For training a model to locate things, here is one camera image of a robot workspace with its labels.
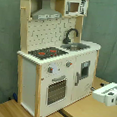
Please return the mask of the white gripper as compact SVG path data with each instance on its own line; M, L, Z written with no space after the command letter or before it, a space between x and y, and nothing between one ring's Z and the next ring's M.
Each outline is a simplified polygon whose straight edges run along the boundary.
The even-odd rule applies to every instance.
M94 99L106 106L117 106L117 84L112 82L92 92Z

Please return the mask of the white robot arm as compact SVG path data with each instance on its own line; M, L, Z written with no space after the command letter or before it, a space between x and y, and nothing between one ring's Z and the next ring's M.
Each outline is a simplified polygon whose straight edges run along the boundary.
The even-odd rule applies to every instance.
M100 103L104 103L106 106L117 106L117 84L111 82L110 84L103 86L92 92L94 99Z

